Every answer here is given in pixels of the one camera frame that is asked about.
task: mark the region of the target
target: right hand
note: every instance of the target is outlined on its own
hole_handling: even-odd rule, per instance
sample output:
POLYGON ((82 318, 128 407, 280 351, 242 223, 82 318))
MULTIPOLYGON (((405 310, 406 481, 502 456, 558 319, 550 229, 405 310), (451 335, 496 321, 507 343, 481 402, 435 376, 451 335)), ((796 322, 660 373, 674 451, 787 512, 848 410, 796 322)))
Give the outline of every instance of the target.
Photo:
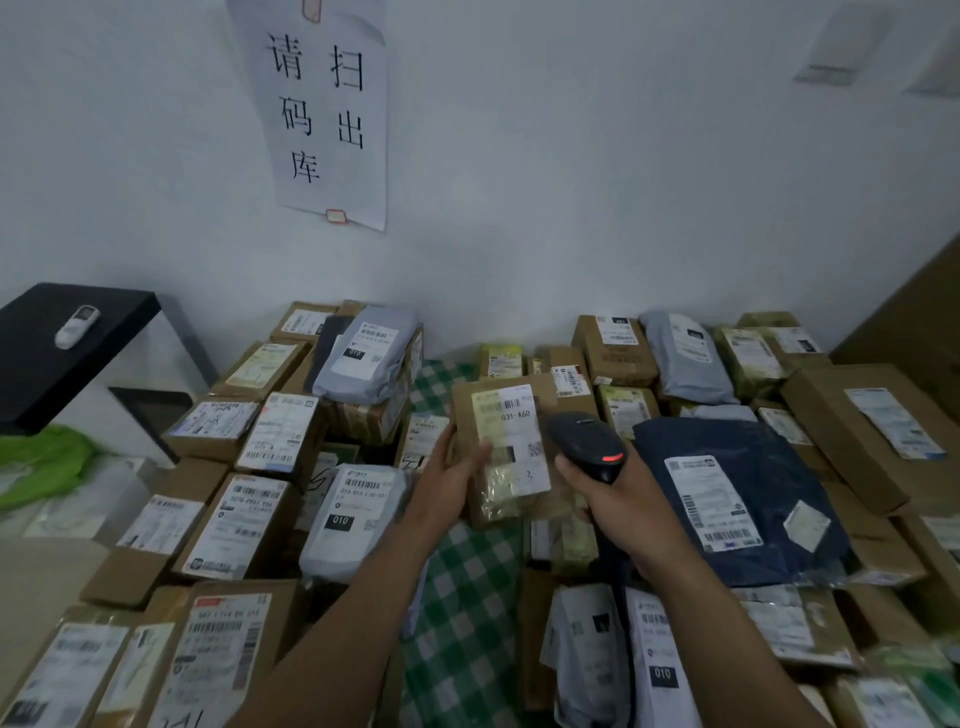
POLYGON ((601 483, 563 455, 557 470, 577 493, 587 499, 596 524, 625 551, 637 570, 654 581, 659 572, 699 560, 673 508, 646 463, 628 445, 627 462, 613 485, 601 483))

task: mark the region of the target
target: barcode scanner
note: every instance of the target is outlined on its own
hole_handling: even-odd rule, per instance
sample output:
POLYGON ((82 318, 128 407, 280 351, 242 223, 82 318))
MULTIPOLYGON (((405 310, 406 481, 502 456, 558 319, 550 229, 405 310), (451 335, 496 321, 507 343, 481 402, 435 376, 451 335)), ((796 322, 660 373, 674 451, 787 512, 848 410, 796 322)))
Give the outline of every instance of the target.
MULTIPOLYGON (((613 485, 627 462, 627 445, 616 431, 587 412, 560 412, 546 421, 546 430, 567 460, 594 480, 613 485)), ((613 543, 593 516, 593 532, 597 539, 597 560, 590 564, 591 575, 613 589, 616 613, 627 641, 627 664, 630 669, 630 722, 636 720, 636 675, 634 646, 630 639, 630 615, 627 613, 627 584, 633 571, 630 557, 613 543)))

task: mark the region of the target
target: grey plastic mailer bag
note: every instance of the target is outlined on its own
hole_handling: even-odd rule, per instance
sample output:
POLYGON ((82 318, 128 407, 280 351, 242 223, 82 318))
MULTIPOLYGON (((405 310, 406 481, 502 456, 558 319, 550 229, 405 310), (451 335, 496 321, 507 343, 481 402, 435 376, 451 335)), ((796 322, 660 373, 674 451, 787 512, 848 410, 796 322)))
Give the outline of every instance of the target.
POLYGON ((419 324, 415 308, 367 306, 334 345, 313 394, 345 404, 386 401, 419 324))
POLYGON ((700 404, 739 404, 716 345, 700 324, 666 311, 645 313, 640 322, 660 366, 660 384, 667 397, 700 404))
POLYGON ((342 465, 300 553, 303 576, 349 584, 407 492, 407 473, 384 465, 342 465))

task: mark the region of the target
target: stack of packages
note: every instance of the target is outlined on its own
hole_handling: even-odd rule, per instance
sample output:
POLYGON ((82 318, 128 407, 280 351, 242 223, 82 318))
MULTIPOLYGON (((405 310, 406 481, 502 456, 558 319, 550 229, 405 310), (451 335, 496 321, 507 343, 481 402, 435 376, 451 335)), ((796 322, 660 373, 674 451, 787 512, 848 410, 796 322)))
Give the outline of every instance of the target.
MULTIPOLYGON (((0 724, 224 725, 402 509, 443 424, 405 421, 403 468, 360 452, 396 438, 421 360, 412 309, 293 303, 164 433, 180 460, 152 492, 107 458, 41 508, 36 535, 82 530, 110 551, 0 724)), ((398 649, 373 725, 396 724, 401 666, 398 649)))
POLYGON ((522 709, 562 726, 627 725, 632 688, 635 725, 700 724, 656 595, 634 574, 621 624, 610 587, 591 583, 602 572, 592 526, 537 427, 575 410, 636 448, 832 723, 960 726, 960 427, 896 368, 834 366, 781 311, 711 330, 659 311, 581 316, 571 347, 481 356, 497 357, 492 378, 461 387, 454 409, 463 449, 478 437, 497 446, 472 492, 474 526, 526 520, 522 709))

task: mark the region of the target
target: white remote control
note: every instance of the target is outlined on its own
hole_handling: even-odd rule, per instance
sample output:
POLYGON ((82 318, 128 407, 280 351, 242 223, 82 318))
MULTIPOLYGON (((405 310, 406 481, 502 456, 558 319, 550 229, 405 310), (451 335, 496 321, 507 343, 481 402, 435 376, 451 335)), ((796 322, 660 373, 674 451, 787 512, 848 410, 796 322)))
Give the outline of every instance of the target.
POLYGON ((54 344, 58 349, 71 349, 74 344, 84 338, 86 330, 93 326, 100 318, 100 309, 92 305, 82 305, 70 317, 54 337, 54 344))

